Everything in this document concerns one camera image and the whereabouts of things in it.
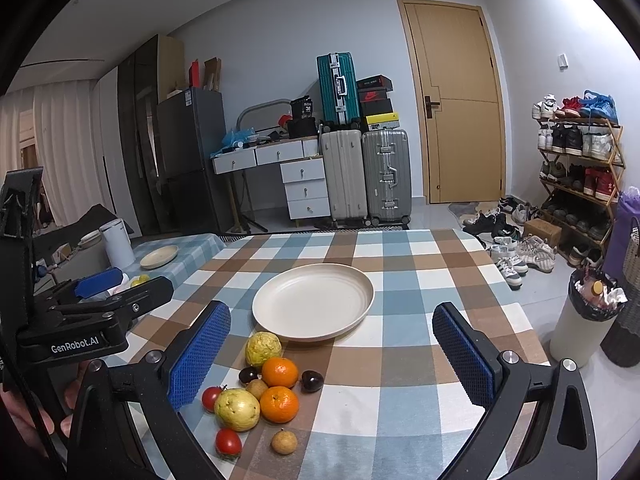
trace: white desk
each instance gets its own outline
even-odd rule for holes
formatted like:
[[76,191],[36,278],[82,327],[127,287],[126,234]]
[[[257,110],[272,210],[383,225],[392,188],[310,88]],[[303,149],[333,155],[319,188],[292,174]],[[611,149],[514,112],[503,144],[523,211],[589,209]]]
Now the white desk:
[[[324,163],[318,157],[318,138],[281,140],[254,148],[245,148],[212,158],[214,171],[228,174],[267,164],[280,164],[282,182],[287,194],[289,217],[292,220],[329,216],[329,198],[324,179]],[[240,227],[237,198],[231,179],[228,189],[236,227]],[[253,210],[251,195],[247,189],[249,206]]]

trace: wooden door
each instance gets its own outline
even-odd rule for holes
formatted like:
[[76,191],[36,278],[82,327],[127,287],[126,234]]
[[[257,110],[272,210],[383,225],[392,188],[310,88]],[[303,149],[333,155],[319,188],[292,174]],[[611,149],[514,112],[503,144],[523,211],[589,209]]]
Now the wooden door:
[[437,2],[402,6],[425,130],[420,132],[424,193],[430,203],[498,200],[504,120],[480,11]]

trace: purple bag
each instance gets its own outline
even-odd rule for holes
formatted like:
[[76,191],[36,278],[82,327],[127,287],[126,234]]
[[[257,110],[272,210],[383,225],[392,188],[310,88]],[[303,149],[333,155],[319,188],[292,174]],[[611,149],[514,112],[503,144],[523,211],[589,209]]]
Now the purple bag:
[[607,255],[602,270],[612,278],[622,278],[622,266],[625,263],[626,247],[629,244],[631,219],[640,219],[640,194],[634,188],[622,193],[618,201],[616,221],[609,241]]

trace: teal suitcase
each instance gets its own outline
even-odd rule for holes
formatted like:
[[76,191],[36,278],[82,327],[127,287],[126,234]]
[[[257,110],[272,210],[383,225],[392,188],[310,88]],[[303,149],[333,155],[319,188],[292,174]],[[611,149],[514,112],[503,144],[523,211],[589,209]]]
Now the teal suitcase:
[[360,122],[360,103],[351,54],[318,57],[318,79],[324,120],[334,124]]

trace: beige plate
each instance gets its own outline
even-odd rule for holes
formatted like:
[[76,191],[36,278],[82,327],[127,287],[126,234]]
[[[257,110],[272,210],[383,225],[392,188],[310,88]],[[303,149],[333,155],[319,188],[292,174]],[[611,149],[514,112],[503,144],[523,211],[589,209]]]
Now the beige plate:
[[160,247],[142,258],[142,261],[140,261],[140,267],[143,269],[157,269],[158,267],[162,267],[164,264],[173,260],[176,254],[178,254],[177,245]]
[[313,264],[271,278],[254,297],[255,320],[292,341],[343,334],[367,315],[374,290],[366,274],[339,264]]

